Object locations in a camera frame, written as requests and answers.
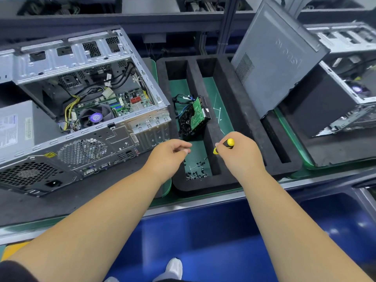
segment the yellow sticker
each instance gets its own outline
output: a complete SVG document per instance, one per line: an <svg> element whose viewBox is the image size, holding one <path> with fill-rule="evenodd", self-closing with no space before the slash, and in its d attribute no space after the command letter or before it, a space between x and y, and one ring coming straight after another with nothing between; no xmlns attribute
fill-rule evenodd
<svg viewBox="0 0 376 282"><path fill-rule="evenodd" d="M44 156L48 157L48 158L52 158L54 156L56 156L57 154L56 153L53 153L53 152L49 152L49 153L46 153Z"/></svg>

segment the human arm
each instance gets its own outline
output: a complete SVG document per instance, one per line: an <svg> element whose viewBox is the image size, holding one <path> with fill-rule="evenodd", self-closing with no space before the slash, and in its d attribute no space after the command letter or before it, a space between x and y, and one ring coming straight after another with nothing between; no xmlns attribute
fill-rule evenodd
<svg viewBox="0 0 376 282"><path fill-rule="evenodd" d="M250 138L232 132L220 156L244 189L253 217L280 282L371 282L372 280L266 172Z"/></svg>
<svg viewBox="0 0 376 282"><path fill-rule="evenodd" d="M159 187L176 173L191 146L178 139L159 144L141 170L115 183L8 260L26 267L40 282L103 281Z"/></svg>

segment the screwdriver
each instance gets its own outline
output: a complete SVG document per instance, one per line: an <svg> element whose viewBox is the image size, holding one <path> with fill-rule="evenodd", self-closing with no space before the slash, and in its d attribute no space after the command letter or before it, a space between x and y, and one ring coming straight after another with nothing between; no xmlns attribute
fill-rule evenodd
<svg viewBox="0 0 376 282"><path fill-rule="evenodd" d="M235 145L235 141L233 138L228 138L226 141L223 142L223 145L229 149L232 149ZM216 147L213 150L213 154L219 154Z"/></svg>

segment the black foam tray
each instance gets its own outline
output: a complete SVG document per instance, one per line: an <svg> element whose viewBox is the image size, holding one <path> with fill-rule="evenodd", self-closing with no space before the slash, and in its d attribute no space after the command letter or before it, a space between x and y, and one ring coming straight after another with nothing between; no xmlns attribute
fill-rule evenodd
<svg viewBox="0 0 376 282"><path fill-rule="evenodd" d="M186 79L194 97L203 96L211 115L215 115L210 103L203 77L213 77L224 106L235 131L251 137L259 146L266 170L279 180L302 167L302 160L274 112L259 120L247 92L240 83L226 55L187 56L161 58L157 61L159 86L172 103L170 80ZM174 115L173 105L170 114ZM171 121L171 138L178 138L176 121ZM220 156L213 154L216 142L223 138L217 121L210 120L203 129L203 141L213 176L186 180L184 165L181 164L172 182L180 191L193 191L220 187L238 188L237 180L231 175Z"/></svg>
<svg viewBox="0 0 376 282"><path fill-rule="evenodd" d="M376 128L308 137L287 106L279 108L317 168L376 158Z"/></svg>

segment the shiny blue surface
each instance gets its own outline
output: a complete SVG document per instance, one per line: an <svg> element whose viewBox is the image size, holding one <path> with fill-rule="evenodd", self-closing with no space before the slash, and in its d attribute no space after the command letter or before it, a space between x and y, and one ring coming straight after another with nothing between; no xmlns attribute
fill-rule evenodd
<svg viewBox="0 0 376 282"><path fill-rule="evenodd" d="M376 259L376 226L352 198L338 194L301 205L355 262ZM109 276L149 282L172 257L182 260L185 280L277 282L245 200L141 221Z"/></svg>

